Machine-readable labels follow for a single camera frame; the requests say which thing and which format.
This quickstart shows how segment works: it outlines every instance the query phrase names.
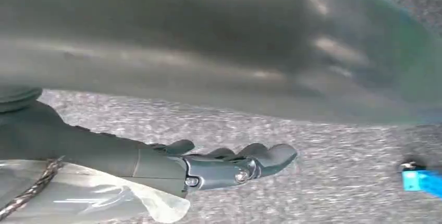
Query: blue plastic piece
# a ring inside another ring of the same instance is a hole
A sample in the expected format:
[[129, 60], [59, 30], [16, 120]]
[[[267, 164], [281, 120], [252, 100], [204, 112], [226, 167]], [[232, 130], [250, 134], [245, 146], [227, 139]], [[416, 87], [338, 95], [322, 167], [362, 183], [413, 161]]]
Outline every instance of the blue plastic piece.
[[405, 191], [424, 191], [442, 198], [442, 176], [436, 172], [403, 171], [402, 180]]

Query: screw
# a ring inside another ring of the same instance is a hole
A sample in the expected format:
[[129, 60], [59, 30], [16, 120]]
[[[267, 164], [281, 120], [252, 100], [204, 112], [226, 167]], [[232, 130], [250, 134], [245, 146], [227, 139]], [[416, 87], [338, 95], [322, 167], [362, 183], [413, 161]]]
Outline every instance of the screw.
[[187, 177], [185, 184], [187, 186], [198, 186], [198, 184], [200, 184], [200, 179], [196, 177]]
[[235, 175], [235, 180], [238, 183], [245, 183], [249, 179], [249, 173], [247, 171], [241, 170]]

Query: gray carpet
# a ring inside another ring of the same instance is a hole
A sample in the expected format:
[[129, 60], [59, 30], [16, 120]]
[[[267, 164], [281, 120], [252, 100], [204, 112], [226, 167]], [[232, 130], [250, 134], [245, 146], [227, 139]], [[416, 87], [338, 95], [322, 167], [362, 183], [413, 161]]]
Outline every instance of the gray carpet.
[[[391, 1], [442, 32], [442, 0]], [[442, 222], [442, 201], [404, 192], [396, 172], [408, 155], [442, 165], [442, 126], [318, 125], [60, 91], [47, 91], [41, 100], [70, 124], [148, 143], [186, 138], [203, 152], [222, 146], [239, 150], [252, 142], [289, 143], [300, 151], [298, 163], [278, 176], [190, 195], [192, 208], [180, 223]]]

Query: plastic bag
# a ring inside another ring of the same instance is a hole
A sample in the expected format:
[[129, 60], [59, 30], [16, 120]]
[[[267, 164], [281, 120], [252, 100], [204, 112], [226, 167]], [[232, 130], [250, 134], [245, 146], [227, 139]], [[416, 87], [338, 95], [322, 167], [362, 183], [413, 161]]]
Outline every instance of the plastic bag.
[[[0, 207], [32, 186], [47, 162], [0, 160]], [[186, 199], [110, 174], [65, 163], [47, 188], [3, 223], [97, 223], [146, 211], [173, 223], [190, 208]]]

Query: rope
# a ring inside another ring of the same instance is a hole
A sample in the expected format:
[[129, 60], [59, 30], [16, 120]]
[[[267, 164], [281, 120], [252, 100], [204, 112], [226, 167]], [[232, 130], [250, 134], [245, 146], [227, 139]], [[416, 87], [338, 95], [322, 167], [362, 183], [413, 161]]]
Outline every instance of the rope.
[[54, 176], [58, 173], [59, 168], [63, 166], [62, 160], [63, 157], [60, 157], [59, 159], [49, 162], [43, 174], [40, 176], [40, 179], [36, 183], [34, 183], [33, 186], [28, 188], [26, 191], [15, 197], [12, 201], [1, 208], [0, 221], [6, 219], [9, 215], [21, 208], [32, 198], [40, 194], [52, 181]]

